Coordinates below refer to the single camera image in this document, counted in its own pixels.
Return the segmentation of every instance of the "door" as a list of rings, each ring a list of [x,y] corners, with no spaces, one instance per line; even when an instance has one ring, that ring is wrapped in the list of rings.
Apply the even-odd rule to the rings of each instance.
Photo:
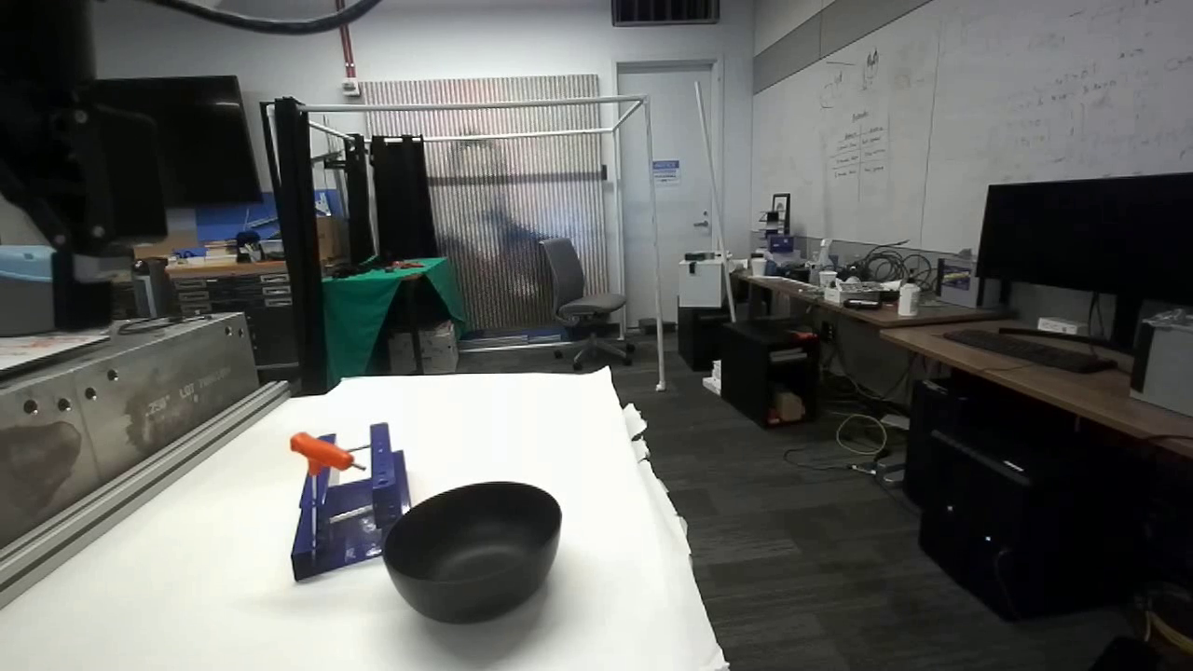
[[[673,292],[683,252],[713,248],[713,180],[703,130],[696,113],[696,88],[703,96],[703,118],[714,130],[713,62],[622,62],[622,96],[648,96],[652,113],[652,183],[658,215],[658,258],[652,252],[648,183],[646,183],[646,123],[622,127],[622,225],[626,225],[626,307],[631,322],[652,322],[657,307],[673,324]]]

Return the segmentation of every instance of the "whiteboard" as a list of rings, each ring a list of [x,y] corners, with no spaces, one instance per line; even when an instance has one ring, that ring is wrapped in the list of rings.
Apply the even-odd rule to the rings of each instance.
[[[1189,0],[930,0],[755,96],[755,197],[978,248],[990,183],[1193,171],[1189,35]]]

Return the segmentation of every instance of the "gray floor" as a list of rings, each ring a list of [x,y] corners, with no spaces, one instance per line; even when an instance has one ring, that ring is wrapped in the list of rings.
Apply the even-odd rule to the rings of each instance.
[[[559,369],[549,352],[462,359],[462,369]],[[1004,624],[920,549],[903,489],[846,471],[833,402],[817,422],[760,429],[702,386],[666,348],[615,369],[642,406],[657,472],[688,521],[694,575],[734,671],[1084,671],[1130,608]]]

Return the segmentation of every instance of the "black bowl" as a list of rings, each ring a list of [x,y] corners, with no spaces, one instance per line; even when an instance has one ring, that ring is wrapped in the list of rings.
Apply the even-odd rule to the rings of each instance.
[[[452,489],[394,521],[382,538],[382,568],[426,617],[497,617],[545,585],[559,521],[559,504],[533,485]]]

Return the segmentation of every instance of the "computer monitor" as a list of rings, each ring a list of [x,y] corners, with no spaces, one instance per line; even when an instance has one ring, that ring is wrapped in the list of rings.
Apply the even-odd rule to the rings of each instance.
[[[171,207],[261,200],[244,107],[233,76],[105,77],[97,106],[157,123]]]
[[[1193,176],[990,188],[978,277],[1103,292],[1116,322],[1140,301],[1193,307]]]

